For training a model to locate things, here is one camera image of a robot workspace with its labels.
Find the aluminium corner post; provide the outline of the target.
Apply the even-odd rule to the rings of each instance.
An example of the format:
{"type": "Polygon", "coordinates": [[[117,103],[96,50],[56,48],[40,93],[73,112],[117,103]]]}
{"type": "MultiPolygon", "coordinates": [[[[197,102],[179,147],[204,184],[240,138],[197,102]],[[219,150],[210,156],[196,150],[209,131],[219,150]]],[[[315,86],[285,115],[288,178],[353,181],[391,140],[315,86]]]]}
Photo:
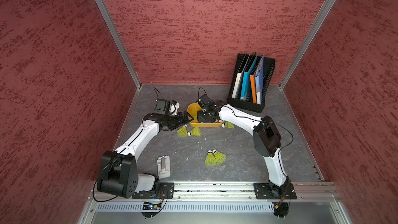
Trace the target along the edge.
{"type": "Polygon", "coordinates": [[[299,62],[305,55],[307,49],[309,48],[310,44],[312,43],[313,39],[315,38],[316,34],[318,33],[320,27],[322,26],[323,22],[325,21],[326,17],[328,16],[330,10],[332,9],[333,5],[335,4],[336,0],[324,0],[316,17],[314,18],[307,34],[305,35],[300,47],[298,48],[292,62],[290,63],[287,71],[285,72],[281,82],[279,83],[280,90],[284,90],[286,87],[289,79],[293,75],[296,67],[298,66],[299,62]]]}
{"type": "Polygon", "coordinates": [[[134,82],[136,88],[138,90],[140,90],[142,88],[142,82],[139,79],[139,76],[138,76],[138,74],[136,72],[136,69],[133,66],[133,63],[132,63],[132,61],[130,59],[128,51],[127,51],[127,49],[126,49],[126,47],[125,47],[125,45],[124,45],[124,43],[122,41],[122,38],[121,38],[121,36],[119,34],[119,31],[117,30],[116,24],[115,24],[115,22],[114,22],[114,20],[112,18],[112,15],[111,15],[111,13],[110,13],[107,5],[106,5],[105,0],[95,0],[95,2],[96,2],[97,6],[98,6],[98,9],[99,9],[99,11],[100,11],[100,13],[101,13],[101,15],[102,15],[107,27],[108,27],[108,29],[109,29],[109,32],[110,32],[111,36],[112,36],[112,38],[113,38],[113,40],[114,40],[114,42],[115,42],[115,44],[116,44],[116,46],[117,46],[117,48],[119,50],[119,53],[122,56],[122,59],[123,59],[125,65],[126,65],[126,68],[127,68],[128,72],[129,72],[131,78],[133,79],[133,82],[134,82]]]}

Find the yellow shuttlecock six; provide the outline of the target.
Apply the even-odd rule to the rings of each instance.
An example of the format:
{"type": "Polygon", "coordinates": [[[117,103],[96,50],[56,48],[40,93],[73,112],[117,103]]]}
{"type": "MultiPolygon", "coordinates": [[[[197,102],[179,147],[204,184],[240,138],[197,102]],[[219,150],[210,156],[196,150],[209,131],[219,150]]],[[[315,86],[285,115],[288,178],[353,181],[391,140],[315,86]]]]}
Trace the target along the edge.
{"type": "Polygon", "coordinates": [[[177,135],[181,138],[187,137],[187,135],[188,135],[187,126],[183,125],[180,129],[178,129],[177,135]]]}

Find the yellow shuttlecock five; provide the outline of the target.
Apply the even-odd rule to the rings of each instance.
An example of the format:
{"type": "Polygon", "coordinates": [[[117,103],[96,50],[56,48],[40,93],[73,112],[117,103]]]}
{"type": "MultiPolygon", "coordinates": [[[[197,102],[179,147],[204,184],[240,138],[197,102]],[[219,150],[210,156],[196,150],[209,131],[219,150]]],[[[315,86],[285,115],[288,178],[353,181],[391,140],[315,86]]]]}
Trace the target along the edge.
{"type": "Polygon", "coordinates": [[[234,129],[234,124],[230,122],[223,122],[221,125],[222,128],[229,128],[229,129],[234,129]]]}

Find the blue folder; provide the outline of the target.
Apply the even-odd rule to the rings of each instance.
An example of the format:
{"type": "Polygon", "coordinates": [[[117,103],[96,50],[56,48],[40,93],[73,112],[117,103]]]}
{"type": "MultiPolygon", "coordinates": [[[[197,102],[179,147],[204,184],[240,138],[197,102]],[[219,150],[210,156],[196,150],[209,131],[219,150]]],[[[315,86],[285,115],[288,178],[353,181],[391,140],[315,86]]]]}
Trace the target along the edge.
{"type": "Polygon", "coordinates": [[[261,104],[261,102],[262,102],[263,64],[264,64],[264,55],[259,60],[258,66],[256,68],[256,72],[255,72],[257,104],[261,104]]]}

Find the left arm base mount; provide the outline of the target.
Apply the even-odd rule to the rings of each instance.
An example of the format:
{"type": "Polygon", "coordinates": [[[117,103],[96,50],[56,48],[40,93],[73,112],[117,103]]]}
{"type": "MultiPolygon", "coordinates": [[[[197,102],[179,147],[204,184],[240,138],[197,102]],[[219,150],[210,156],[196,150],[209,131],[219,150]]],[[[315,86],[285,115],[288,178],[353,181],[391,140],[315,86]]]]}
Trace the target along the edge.
{"type": "Polygon", "coordinates": [[[175,184],[157,182],[150,191],[139,191],[132,195],[132,199],[169,200],[173,199],[175,184]]]}

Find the orange spine book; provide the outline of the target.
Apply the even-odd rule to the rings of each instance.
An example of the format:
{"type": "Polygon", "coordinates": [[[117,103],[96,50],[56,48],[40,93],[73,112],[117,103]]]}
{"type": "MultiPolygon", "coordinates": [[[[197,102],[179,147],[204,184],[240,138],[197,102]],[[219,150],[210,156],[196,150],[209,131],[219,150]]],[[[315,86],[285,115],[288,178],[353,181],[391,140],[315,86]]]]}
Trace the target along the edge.
{"type": "Polygon", "coordinates": [[[251,97],[252,97],[252,102],[257,104],[257,96],[256,96],[256,79],[255,75],[251,74],[250,75],[250,86],[251,86],[251,97]]]}

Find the grey white stapler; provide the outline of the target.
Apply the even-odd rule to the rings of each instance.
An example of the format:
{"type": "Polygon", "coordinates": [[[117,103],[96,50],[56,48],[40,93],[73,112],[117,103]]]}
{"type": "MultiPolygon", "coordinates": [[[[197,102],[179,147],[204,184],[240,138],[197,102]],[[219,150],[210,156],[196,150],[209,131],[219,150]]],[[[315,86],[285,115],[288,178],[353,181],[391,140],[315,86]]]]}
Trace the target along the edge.
{"type": "Polygon", "coordinates": [[[158,177],[159,179],[171,176],[170,157],[161,156],[157,159],[158,177]]]}

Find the yellow shuttlecock nine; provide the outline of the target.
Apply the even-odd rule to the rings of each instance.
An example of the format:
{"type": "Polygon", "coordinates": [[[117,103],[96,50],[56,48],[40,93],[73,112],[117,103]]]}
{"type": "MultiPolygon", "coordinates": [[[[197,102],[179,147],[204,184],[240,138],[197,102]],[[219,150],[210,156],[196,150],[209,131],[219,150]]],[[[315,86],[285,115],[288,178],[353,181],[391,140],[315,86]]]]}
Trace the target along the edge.
{"type": "Polygon", "coordinates": [[[208,166],[208,167],[212,167],[212,166],[214,166],[216,164],[217,164],[217,162],[216,162],[216,159],[214,157],[214,154],[213,154],[212,150],[209,150],[207,152],[207,157],[205,159],[205,165],[208,166]]]}

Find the yellow shuttlecock four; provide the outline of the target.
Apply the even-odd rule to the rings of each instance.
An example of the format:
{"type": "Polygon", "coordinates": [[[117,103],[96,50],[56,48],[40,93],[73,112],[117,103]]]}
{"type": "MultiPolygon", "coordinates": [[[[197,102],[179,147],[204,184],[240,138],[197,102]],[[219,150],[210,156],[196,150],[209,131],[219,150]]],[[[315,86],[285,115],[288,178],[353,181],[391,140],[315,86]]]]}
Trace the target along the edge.
{"type": "Polygon", "coordinates": [[[194,127],[191,131],[187,132],[187,136],[201,136],[200,127],[194,127]]]}

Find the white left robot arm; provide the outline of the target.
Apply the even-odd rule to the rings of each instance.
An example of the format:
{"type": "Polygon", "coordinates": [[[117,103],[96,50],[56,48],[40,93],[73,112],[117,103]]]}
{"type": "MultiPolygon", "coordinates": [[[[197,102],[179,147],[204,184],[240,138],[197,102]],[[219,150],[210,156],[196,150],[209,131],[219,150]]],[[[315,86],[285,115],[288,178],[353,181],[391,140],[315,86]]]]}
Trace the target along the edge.
{"type": "Polygon", "coordinates": [[[160,131],[173,131],[193,121],[187,112],[176,115],[147,114],[135,133],[114,151],[101,157],[99,175],[93,191],[129,199],[135,193],[146,192],[158,197],[161,194],[159,177],[138,172],[137,161],[149,142],[160,131]]]}

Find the right aluminium corner post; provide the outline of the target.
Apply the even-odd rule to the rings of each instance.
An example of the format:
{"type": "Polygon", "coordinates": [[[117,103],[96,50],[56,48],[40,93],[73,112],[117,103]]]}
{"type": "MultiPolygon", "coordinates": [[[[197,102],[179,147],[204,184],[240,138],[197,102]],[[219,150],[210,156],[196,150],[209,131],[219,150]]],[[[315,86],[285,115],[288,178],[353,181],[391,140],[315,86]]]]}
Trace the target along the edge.
{"type": "Polygon", "coordinates": [[[316,17],[314,18],[307,34],[305,35],[300,47],[298,48],[292,62],[290,63],[287,71],[285,72],[281,82],[279,83],[280,90],[284,90],[286,87],[289,79],[293,75],[296,67],[298,66],[299,62],[305,55],[307,49],[309,48],[310,44],[312,43],[313,39],[315,38],[316,34],[318,33],[320,27],[322,26],[323,22],[325,21],[326,17],[328,16],[330,10],[332,9],[333,5],[335,4],[336,0],[324,0],[316,17]]]}

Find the white book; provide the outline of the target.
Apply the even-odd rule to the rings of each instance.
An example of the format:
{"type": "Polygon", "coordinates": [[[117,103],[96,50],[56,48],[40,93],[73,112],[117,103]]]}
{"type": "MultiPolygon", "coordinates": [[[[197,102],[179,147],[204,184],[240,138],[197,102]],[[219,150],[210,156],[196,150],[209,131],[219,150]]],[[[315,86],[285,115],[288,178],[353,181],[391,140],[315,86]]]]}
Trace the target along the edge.
{"type": "Polygon", "coordinates": [[[245,54],[243,56],[243,59],[242,59],[240,65],[239,65],[239,68],[237,70],[235,85],[234,85],[234,89],[233,89],[233,93],[232,93],[233,99],[237,98],[237,94],[238,94],[239,87],[240,87],[241,75],[242,75],[243,70],[245,69],[248,58],[249,58],[249,54],[245,54]]]}

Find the yellow shuttlecock eleven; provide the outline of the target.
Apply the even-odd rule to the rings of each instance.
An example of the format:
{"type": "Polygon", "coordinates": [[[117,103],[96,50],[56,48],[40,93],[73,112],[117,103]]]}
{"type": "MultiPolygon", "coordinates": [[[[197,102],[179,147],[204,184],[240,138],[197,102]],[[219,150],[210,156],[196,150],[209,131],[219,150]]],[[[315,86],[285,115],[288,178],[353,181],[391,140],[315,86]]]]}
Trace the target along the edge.
{"type": "Polygon", "coordinates": [[[219,151],[216,150],[216,149],[214,149],[214,150],[212,151],[212,154],[213,154],[213,156],[214,156],[214,158],[215,158],[216,164],[222,164],[222,163],[224,163],[225,160],[226,160],[226,158],[227,158],[225,154],[219,152],[219,151]]]}

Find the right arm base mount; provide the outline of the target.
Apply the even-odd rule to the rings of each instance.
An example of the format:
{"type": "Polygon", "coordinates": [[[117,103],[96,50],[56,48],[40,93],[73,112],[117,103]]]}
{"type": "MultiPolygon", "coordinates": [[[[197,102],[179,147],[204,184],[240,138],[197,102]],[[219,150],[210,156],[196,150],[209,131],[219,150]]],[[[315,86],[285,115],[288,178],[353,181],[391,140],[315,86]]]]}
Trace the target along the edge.
{"type": "Polygon", "coordinates": [[[268,183],[254,183],[254,192],[257,200],[296,200],[292,183],[286,181],[282,186],[277,186],[271,182],[268,183]]]}

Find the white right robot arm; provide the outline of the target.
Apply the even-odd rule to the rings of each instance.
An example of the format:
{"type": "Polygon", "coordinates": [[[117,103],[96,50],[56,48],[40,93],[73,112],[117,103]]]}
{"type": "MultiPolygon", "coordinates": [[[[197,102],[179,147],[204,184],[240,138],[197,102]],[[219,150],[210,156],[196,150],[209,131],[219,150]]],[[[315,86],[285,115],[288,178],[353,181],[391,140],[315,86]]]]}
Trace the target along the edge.
{"type": "Polygon", "coordinates": [[[226,121],[251,134],[256,152],[263,156],[266,163],[269,190],[279,196],[285,193],[290,179],[285,172],[280,154],[282,136],[277,128],[278,124],[271,117],[250,115],[226,104],[198,110],[197,120],[199,123],[226,121]]]}

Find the teal book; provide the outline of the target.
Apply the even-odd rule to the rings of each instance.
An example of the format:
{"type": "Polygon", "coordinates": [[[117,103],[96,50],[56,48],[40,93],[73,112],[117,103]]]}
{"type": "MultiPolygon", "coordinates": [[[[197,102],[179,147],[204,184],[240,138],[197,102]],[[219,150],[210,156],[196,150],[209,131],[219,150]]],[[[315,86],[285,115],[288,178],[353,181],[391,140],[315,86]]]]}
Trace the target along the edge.
{"type": "Polygon", "coordinates": [[[242,101],[245,101],[247,99],[248,90],[249,90],[249,75],[252,72],[252,69],[254,68],[254,63],[256,62],[256,60],[257,60],[257,54],[254,53],[253,55],[249,56],[247,63],[245,65],[243,71],[241,93],[240,93],[240,100],[242,101]]]}

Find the yellow plastic storage box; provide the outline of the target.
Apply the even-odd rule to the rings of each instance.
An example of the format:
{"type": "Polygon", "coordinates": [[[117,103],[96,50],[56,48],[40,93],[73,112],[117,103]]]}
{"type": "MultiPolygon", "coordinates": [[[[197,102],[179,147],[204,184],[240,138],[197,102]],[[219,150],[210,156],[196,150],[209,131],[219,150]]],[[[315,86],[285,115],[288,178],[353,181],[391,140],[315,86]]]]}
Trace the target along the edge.
{"type": "Polygon", "coordinates": [[[200,127],[200,128],[217,128],[217,127],[222,126],[223,121],[218,121],[215,123],[199,123],[197,113],[198,113],[198,111],[201,111],[201,110],[202,110],[202,108],[199,106],[198,103],[192,103],[188,106],[187,112],[194,118],[189,123],[190,126],[200,127]]]}

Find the left aluminium corner post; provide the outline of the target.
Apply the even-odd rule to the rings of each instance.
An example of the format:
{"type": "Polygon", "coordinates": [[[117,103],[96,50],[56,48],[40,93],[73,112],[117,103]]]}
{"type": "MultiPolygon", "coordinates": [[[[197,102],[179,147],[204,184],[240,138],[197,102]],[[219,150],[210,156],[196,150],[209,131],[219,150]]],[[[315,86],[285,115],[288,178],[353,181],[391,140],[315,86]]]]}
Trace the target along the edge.
{"type": "Polygon", "coordinates": [[[121,38],[121,36],[119,34],[119,31],[117,30],[116,24],[115,24],[115,22],[114,22],[114,20],[112,18],[112,15],[111,15],[111,13],[110,13],[107,5],[106,5],[105,0],[95,0],[95,2],[96,2],[97,6],[98,6],[98,9],[99,9],[99,11],[100,11],[100,13],[101,13],[101,15],[102,15],[107,27],[108,27],[108,29],[109,29],[109,32],[110,32],[111,36],[112,36],[112,38],[113,38],[113,40],[114,40],[114,42],[115,42],[115,44],[116,44],[116,46],[117,46],[117,48],[119,50],[119,53],[122,56],[122,59],[123,59],[125,65],[126,65],[126,68],[127,68],[128,72],[129,72],[131,78],[133,79],[133,82],[134,82],[136,88],[138,90],[140,90],[142,88],[142,82],[139,79],[139,76],[138,76],[138,74],[136,72],[136,69],[133,66],[133,63],[132,63],[132,61],[130,59],[128,51],[127,51],[127,49],[126,49],[126,47],[125,47],[125,45],[124,45],[124,43],[122,41],[122,38],[121,38]]]}

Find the black file holder rack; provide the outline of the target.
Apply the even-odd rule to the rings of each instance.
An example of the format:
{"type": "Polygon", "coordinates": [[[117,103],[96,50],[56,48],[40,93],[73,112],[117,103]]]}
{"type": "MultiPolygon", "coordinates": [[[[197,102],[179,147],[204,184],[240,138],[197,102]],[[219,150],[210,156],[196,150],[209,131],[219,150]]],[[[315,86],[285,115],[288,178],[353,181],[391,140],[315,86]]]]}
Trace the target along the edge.
{"type": "MultiPolygon", "coordinates": [[[[252,102],[252,97],[251,97],[251,86],[250,86],[250,79],[249,79],[249,90],[248,90],[248,95],[247,95],[247,99],[245,101],[240,100],[240,93],[241,93],[241,85],[242,85],[242,79],[243,79],[243,72],[241,75],[241,80],[240,80],[240,87],[239,87],[239,91],[237,94],[237,98],[233,99],[232,98],[232,93],[233,93],[233,89],[234,89],[234,85],[235,85],[235,79],[236,79],[236,74],[237,74],[237,70],[239,68],[239,65],[243,59],[243,56],[245,54],[238,54],[237,55],[237,59],[236,59],[236,64],[235,64],[235,69],[234,69],[234,74],[233,74],[233,79],[232,79],[232,84],[230,87],[230,92],[227,98],[227,103],[243,109],[243,110],[248,110],[248,111],[252,111],[252,112],[256,112],[256,113],[261,113],[265,107],[265,96],[266,96],[266,92],[268,89],[268,86],[270,84],[271,78],[273,76],[274,70],[275,70],[275,59],[272,58],[266,58],[264,57],[264,64],[263,64],[263,90],[262,90],[262,102],[261,104],[255,104],[252,102]]],[[[257,55],[257,60],[254,63],[254,68],[252,69],[251,74],[255,74],[256,72],[256,68],[258,66],[259,60],[261,59],[262,56],[257,55]]]]}

